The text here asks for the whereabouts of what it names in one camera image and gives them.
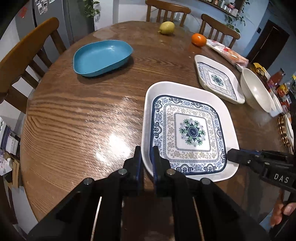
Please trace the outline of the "person's right hand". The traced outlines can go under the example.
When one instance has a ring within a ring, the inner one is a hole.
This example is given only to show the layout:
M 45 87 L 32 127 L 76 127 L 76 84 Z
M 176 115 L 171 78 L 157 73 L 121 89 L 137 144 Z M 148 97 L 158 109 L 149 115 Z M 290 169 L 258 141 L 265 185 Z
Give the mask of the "person's right hand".
M 275 225 L 280 224 L 283 215 L 290 216 L 295 210 L 295 207 L 296 207 L 295 202 L 284 204 L 283 201 L 278 199 L 275 203 L 275 206 L 273 208 L 273 213 L 270 219 L 271 227 L 274 227 Z

